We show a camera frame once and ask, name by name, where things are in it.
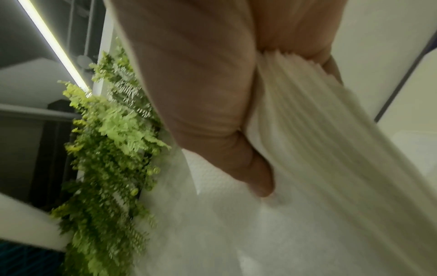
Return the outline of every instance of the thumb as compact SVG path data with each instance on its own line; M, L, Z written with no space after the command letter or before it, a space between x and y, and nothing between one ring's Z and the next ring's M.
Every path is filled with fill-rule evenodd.
M256 195L267 197L273 192L274 181L270 165L241 132L237 131L226 137L188 139L187 142L179 144L201 155L233 178L246 182Z

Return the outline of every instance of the dark strip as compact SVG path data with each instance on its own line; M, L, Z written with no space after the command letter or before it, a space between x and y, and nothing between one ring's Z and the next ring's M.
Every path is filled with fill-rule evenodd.
M419 62L422 60L422 58L432 50L437 49L437 32L432 36L432 38L427 43L426 47L423 49L423 51L420 53L420 55L416 58L416 60L413 62L413 65L408 69L405 76L402 78L401 82L397 85L396 89L393 91L393 93L390 95L384 106L379 111L378 115L375 117L375 122L379 122L379 120L382 118L384 113L387 111L388 107L391 105L393 100L396 98L399 91L402 89L404 84L407 82L408 78L411 76L411 74L416 69L417 65L419 65Z

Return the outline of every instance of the folded paper towel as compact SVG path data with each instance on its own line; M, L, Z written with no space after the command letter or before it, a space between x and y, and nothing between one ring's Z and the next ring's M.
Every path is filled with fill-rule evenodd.
M184 151L192 178L179 157L144 197L158 229L135 273L437 275L437 197L417 169L318 65L257 62L246 135L272 164L274 195L257 198Z

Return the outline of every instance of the human hand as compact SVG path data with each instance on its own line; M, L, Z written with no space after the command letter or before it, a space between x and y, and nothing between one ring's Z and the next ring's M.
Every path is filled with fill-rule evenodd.
M257 50L294 52L339 78L331 44L346 0L106 0L136 72L175 141L246 182L274 190L241 132Z

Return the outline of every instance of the light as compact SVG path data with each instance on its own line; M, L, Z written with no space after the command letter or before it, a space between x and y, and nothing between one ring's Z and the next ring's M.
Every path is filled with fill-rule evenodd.
M32 5L30 0L18 0L23 9L26 11L30 19L32 19L33 23L36 25L38 30L41 32L42 36L46 39L47 43L53 49L55 54L58 56L61 63L67 69L68 73L71 75L73 80L76 82L77 86L82 88L85 92L89 92L90 88L86 85L86 82L83 80L81 74L76 70L73 63L68 58L67 54L62 49L61 45L59 45L56 38L50 32L44 20L36 11L35 7Z

